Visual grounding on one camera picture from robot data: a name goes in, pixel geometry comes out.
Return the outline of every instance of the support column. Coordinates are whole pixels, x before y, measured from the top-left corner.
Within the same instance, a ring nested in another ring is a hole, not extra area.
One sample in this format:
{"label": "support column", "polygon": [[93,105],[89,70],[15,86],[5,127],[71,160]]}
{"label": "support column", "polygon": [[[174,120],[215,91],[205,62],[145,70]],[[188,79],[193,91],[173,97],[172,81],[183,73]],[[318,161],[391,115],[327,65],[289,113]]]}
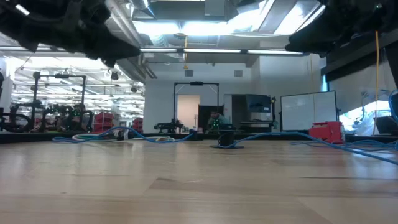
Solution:
{"label": "support column", "polygon": [[15,73],[9,66],[7,67],[6,58],[0,58],[0,72],[4,77],[1,87],[0,108],[4,108],[4,112],[8,113],[11,106],[11,95]]}

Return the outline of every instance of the blue cable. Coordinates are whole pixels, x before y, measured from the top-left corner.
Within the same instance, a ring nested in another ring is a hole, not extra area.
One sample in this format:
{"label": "blue cable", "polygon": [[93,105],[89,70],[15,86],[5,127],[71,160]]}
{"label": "blue cable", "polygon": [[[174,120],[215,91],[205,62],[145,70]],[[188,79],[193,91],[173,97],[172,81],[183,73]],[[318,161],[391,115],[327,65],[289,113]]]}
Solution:
{"label": "blue cable", "polygon": [[111,131],[113,131],[113,130],[115,130],[115,129],[125,129],[125,130],[128,130],[128,131],[131,131],[131,132],[133,132],[135,135],[139,136],[140,138],[142,138],[142,139],[144,139],[144,140],[146,140],[146,141],[149,141],[149,142],[153,142],[153,143],[175,143],[175,142],[182,142],[182,141],[187,140],[188,138],[190,138],[190,137],[193,135],[193,133],[191,133],[191,134],[189,134],[188,136],[185,136],[184,138],[179,139],[179,140],[176,140],[176,141],[171,141],[171,140],[168,140],[168,141],[156,141],[156,140],[148,139],[148,138],[144,137],[142,134],[138,133],[136,130],[134,130],[134,129],[132,129],[132,128],[129,128],[129,127],[113,127],[113,128],[111,128],[111,129],[105,131],[105,132],[102,133],[102,134],[99,134],[99,135],[97,135],[97,136],[95,136],[95,137],[92,137],[92,138],[89,138],[89,139],[86,139],[86,140],[74,140],[74,139],[65,138],[65,137],[54,137],[54,138],[52,139],[52,141],[55,141],[55,142],[69,142],[69,143],[83,143],[83,142],[88,142],[88,141],[100,139],[101,137],[103,137],[103,136],[109,134]]}
{"label": "blue cable", "polygon": [[[319,144],[319,142],[292,142],[290,143],[293,146],[305,144],[308,146],[312,147],[329,147],[329,146],[319,146],[319,145],[314,145],[314,144]],[[375,140],[361,140],[361,141],[356,141],[348,144],[340,144],[339,146],[343,147],[352,147],[353,149],[359,149],[362,151],[389,151],[389,150],[398,150],[398,142],[390,142],[390,143],[382,143],[378,142]],[[358,148],[358,147],[353,147],[353,146],[362,146],[362,147],[368,147],[366,149],[364,148]]]}
{"label": "blue cable", "polygon": [[356,150],[350,149],[349,147],[346,147],[346,146],[339,146],[339,145],[336,145],[336,144],[331,144],[331,143],[319,140],[317,138],[314,138],[314,137],[312,137],[310,135],[307,135],[307,134],[304,134],[304,133],[300,133],[300,132],[296,132],[296,131],[281,132],[281,133],[262,133],[262,134],[257,134],[257,135],[254,135],[254,136],[249,136],[249,137],[246,137],[244,139],[235,141],[233,144],[230,144],[229,146],[219,146],[219,147],[221,147],[223,149],[229,149],[229,148],[235,147],[237,145],[237,143],[239,143],[239,142],[255,139],[255,138],[258,138],[258,137],[261,137],[261,136],[273,136],[273,135],[275,135],[275,136],[283,136],[283,135],[292,135],[292,134],[309,138],[309,139],[311,139],[314,142],[322,143],[322,144],[324,144],[324,145],[326,145],[328,147],[332,147],[332,148],[335,148],[335,149],[340,149],[340,150],[343,150],[343,151],[346,151],[346,152],[351,152],[351,153],[354,153],[354,154],[359,154],[359,155],[362,155],[362,156],[367,156],[367,157],[370,157],[370,158],[373,158],[373,159],[379,159],[379,160],[384,161],[384,162],[389,162],[389,163],[398,165],[398,161],[393,161],[391,159],[386,159],[386,158],[383,158],[383,157],[380,157],[380,156],[375,156],[375,155],[372,155],[372,154],[369,154],[369,153],[366,153],[366,152],[356,151]]}
{"label": "blue cable", "polygon": [[[396,113],[395,113],[395,111],[394,111],[394,109],[392,107],[392,96],[393,96],[394,93],[398,93],[398,89],[396,89],[396,90],[391,92],[388,102],[389,102],[389,106],[390,106],[390,109],[391,109],[391,115],[394,118],[394,121],[398,124],[398,116],[396,115]],[[89,138],[89,139],[86,139],[86,140],[77,141],[77,140],[74,140],[74,139],[69,139],[69,138],[64,138],[64,137],[55,137],[52,140],[55,141],[55,142],[70,142],[70,143],[88,142],[88,141],[91,141],[91,140],[99,139],[99,138],[109,134],[111,131],[113,131],[115,129],[125,129],[125,130],[132,131],[135,135],[139,136],[140,138],[142,138],[142,139],[144,139],[146,141],[149,141],[149,142],[153,142],[153,143],[182,142],[182,141],[185,141],[186,139],[190,138],[193,135],[193,133],[189,134],[188,136],[186,136],[186,137],[184,137],[182,139],[176,140],[176,141],[155,141],[155,140],[152,140],[152,139],[145,138],[143,135],[141,135],[140,133],[138,133],[136,130],[134,130],[132,128],[128,128],[128,127],[113,127],[111,129],[105,131],[104,133],[100,134],[100,135],[97,135],[95,137],[92,137],[92,138]],[[370,151],[371,152],[371,151],[392,150],[392,149],[393,150],[398,150],[398,141],[394,141],[394,142],[390,142],[390,143],[382,143],[382,142],[373,141],[373,140],[362,140],[362,141],[356,141],[356,142],[348,143],[348,144],[344,144],[344,145],[336,145],[336,144],[332,144],[332,143],[328,143],[328,142],[319,140],[319,139],[314,138],[314,137],[312,137],[310,135],[307,135],[307,134],[304,134],[304,133],[300,133],[300,132],[281,132],[281,133],[262,133],[262,134],[257,134],[257,135],[254,135],[254,136],[249,136],[249,137],[246,137],[244,139],[235,141],[233,144],[231,144],[229,146],[220,146],[219,145],[219,147],[220,148],[224,148],[224,149],[229,149],[229,148],[235,147],[237,145],[237,143],[239,143],[239,142],[255,139],[255,138],[258,138],[258,137],[261,137],[261,136],[272,136],[272,135],[281,136],[281,135],[292,135],[292,134],[303,136],[303,137],[309,138],[309,139],[311,139],[313,141],[313,142],[292,142],[292,145],[294,145],[294,146],[295,145],[299,145],[299,144],[306,144],[308,146],[313,146],[313,147],[332,147],[332,148],[335,148],[335,149],[340,149],[340,150],[343,150],[343,151],[346,151],[346,152],[351,152],[351,153],[354,153],[354,154],[359,154],[359,155],[362,155],[362,156],[367,156],[367,157],[370,157],[370,158],[379,159],[381,161],[385,161],[385,162],[389,162],[391,164],[398,165],[398,161],[393,161],[391,159],[386,159],[386,158],[383,158],[383,157],[380,157],[380,156],[375,156],[375,155],[363,152],[363,151]],[[313,144],[316,144],[316,143],[324,144],[324,146],[314,146]],[[359,149],[357,147],[352,148],[353,146],[376,147],[378,149]]]}

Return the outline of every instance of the doorway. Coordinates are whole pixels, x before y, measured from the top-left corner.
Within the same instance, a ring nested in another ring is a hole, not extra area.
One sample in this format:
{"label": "doorway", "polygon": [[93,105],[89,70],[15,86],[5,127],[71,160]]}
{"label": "doorway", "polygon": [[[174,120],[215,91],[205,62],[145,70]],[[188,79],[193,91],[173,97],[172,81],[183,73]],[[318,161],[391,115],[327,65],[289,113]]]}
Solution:
{"label": "doorway", "polygon": [[193,128],[198,126],[198,111],[200,95],[178,95],[177,97],[177,119],[185,127]]}

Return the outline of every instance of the wooden table surface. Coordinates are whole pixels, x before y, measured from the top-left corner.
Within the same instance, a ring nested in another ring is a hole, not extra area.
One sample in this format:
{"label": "wooden table surface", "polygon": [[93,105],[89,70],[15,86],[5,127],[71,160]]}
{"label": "wooden table surface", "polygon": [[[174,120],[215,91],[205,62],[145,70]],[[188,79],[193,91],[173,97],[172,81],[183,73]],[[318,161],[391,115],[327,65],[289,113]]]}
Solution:
{"label": "wooden table surface", "polygon": [[0,223],[398,223],[398,166],[288,141],[211,144],[0,144]]}

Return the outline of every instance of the red box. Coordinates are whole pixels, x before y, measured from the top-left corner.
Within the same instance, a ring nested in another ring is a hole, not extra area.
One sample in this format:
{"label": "red box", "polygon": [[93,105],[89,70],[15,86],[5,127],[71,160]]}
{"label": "red box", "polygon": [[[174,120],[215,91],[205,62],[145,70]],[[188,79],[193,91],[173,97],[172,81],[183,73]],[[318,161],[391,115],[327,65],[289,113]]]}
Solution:
{"label": "red box", "polygon": [[328,143],[343,144],[344,139],[342,125],[343,123],[339,121],[313,123],[313,126],[310,129],[310,135]]}

